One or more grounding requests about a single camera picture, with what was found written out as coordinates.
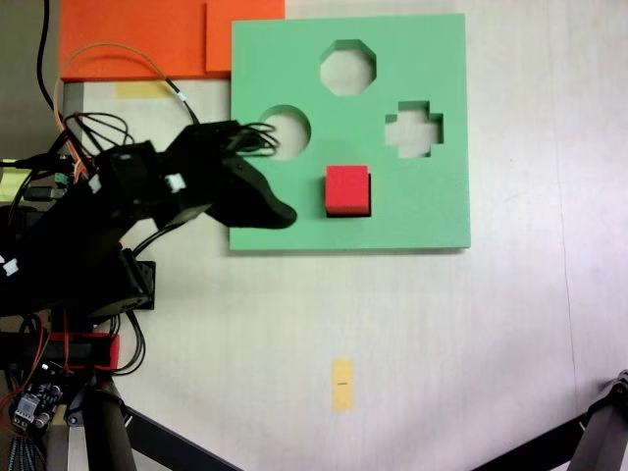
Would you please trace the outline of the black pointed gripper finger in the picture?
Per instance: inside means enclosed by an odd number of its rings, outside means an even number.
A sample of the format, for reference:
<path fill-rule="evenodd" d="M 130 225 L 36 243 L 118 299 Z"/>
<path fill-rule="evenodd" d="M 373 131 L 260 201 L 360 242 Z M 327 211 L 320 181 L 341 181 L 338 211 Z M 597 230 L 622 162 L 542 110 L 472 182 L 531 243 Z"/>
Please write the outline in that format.
<path fill-rule="evenodd" d="M 282 230 L 297 220 L 264 175 L 239 156 L 221 162 L 213 189 L 208 215 L 228 228 Z"/>

